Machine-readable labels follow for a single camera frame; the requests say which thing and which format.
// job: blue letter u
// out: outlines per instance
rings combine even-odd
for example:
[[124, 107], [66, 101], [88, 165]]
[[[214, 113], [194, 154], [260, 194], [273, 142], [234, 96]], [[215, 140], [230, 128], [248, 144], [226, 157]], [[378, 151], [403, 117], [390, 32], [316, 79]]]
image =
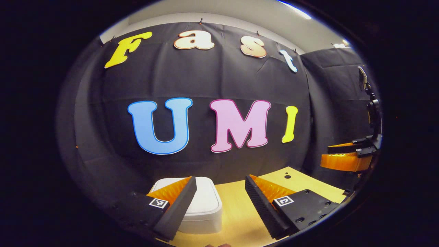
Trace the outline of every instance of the blue letter u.
[[189, 141], [187, 109], [192, 106], [190, 98], [171, 98], [165, 106], [172, 111], [174, 138], [168, 142], [157, 140], [154, 133], [152, 113], [157, 109], [154, 101], [140, 101], [128, 106], [133, 116], [134, 133], [140, 147], [153, 154], [172, 154], [181, 151]]

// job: black fabric backdrop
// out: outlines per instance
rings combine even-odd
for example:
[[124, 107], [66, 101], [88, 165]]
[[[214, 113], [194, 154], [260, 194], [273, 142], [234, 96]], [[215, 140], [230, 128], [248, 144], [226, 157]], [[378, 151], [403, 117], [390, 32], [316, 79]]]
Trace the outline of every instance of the black fabric backdrop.
[[[209, 32], [215, 47], [206, 51], [174, 48], [178, 34], [187, 30]], [[152, 37], [142, 40], [124, 63], [104, 69], [121, 39], [144, 32], [152, 32]], [[147, 193], [161, 178], [206, 176], [220, 184], [285, 166], [343, 189], [352, 187], [356, 176], [320, 168], [320, 155], [327, 145], [349, 142], [370, 132], [367, 95], [359, 92], [355, 70], [356, 64], [362, 64], [359, 57], [351, 49], [296, 56], [291, 49], [260, 36], [267, 56], [254, 58], [241, 52], [242, 36], [258, 37], [224, 25], [171, 23], [125, 34], [103, 47], [96, 43], [88, 47], [90, 55], [77, 62], [67, 79], [76, 85], [71, 92], [77, 90], [77, 94], [61, 100], [64, 106], [60, 107], [58, 133], [61, 153], [69, 153], [64, 155], [67, 168], [89, 198], [106, 207], [129, 191]], [[297, 73], [290, 71], [279, 50], [293, 57]], [[174, 133], [172, 115], [164, 103], [175, 97], [193, 100], [188, 110], [188, 145], [172, 155], [144, 151], [136, 141], [128, 105], [155, 101], [155, 134], [165, 141]], [[243, 116], [255, 100], [269, 101], [267, 145], [238, 149], [232, 143], [228, 152], [211, 152], [216, 116], [209, 103], [220, 98], [233, 99]], [[289, 105], [299, 109], [295, 138], [282, 143]]]

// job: ceiling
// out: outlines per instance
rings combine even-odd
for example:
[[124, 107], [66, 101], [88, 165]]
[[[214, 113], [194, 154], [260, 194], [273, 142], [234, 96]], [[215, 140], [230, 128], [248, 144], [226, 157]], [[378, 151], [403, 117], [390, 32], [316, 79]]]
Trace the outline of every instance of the ceiling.
[[256, 24], [296, 44], [304, 52], [333, 48], [332, 44], [342, 44], [344, 39], [312, 16], [305, 19], [277, 0], [162, 0], [130, 15], [128, 24], [186, 12], [225, 15]]

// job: white wall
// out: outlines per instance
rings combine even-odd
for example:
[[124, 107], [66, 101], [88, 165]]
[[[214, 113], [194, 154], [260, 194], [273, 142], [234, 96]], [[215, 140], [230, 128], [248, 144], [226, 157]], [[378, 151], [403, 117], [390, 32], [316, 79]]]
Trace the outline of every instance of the white wall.
[[115, 35], [116, 37], [121, 36], [123, 34], [149, 27], [149, 26], [155, 26], [165, 23], [174, 23], [174, 22], [199, 22], [200, 19], [203, 18], [203, 22], [208, 23], [216, 23], [216, 24], [222, 24], [222, 25], [228, 25], [233, 26], [241, 29], [245, 29], [250, 32], [254, 32], [256, 34], [256, 31], [259, 31], [259, 34], [261, 36], [267, 37], [271, 40], [274, 40], [290, 49], [297, 49], [298, 54], [304, 54], [305, 52], [299, 48], [297, 45], [291, 43], [287, 39], [281, 37], [280, 35], [271, 32], [263, 27], [260, 27], [256, 24], [246, 22], [240, 19], [236, 19], [233, 17], [225, 16], [225, 15], [217, 15], [217, 14], [210, 14], [210, 13], [177, 13], [177, 14], [170, 14], [170, 15], [162, 15], [154, 18], [150, 18], [147, 20], [143, 20], [140, 22], [133, 23], [131, 25], [127, 25], [125, 28], [120, 29], [120, 27], [124, 26], [124, 24], [118, 23], [115, 26], [111, 27], [108, 31], [104, 32], [101, 35], [101, 40], [104, 42], [105, 39], [110, 37], [110, 39]]

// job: ceiling light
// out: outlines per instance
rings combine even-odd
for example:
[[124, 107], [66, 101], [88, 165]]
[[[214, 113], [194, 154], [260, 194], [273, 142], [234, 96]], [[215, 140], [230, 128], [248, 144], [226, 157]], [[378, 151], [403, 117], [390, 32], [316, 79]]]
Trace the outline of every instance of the ceiling light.
[[311, 16], [309, 16], [309, 15], [307, 15], [307, 14], [305, 14], [302, 10], [300, 10], [300, 9], [297, 9], [297, 8], [295, 8], [295, 7], [293, 7], [293, 6], [291, 6], [291, 5], [289, 5], [289, 4], [287, 4], [287, 3], [284, 3], [284, 2], [282, 2], [282, 1], [278, 1], [278, 2], [280, 2], [280, 3], [283, 3], [283, 4], [285, 4], [285, 5], [287, 5], [288, 6], [288, 8], [290, 8], [290, 9], [292, 9], [292, 10], [294, 10], [297, 14], [299, 14], [300, 16], [302, 16], [303, 18], [305, 18], [305, 19], [307, 19], [307, 20], [310, 20], [311, 19]]

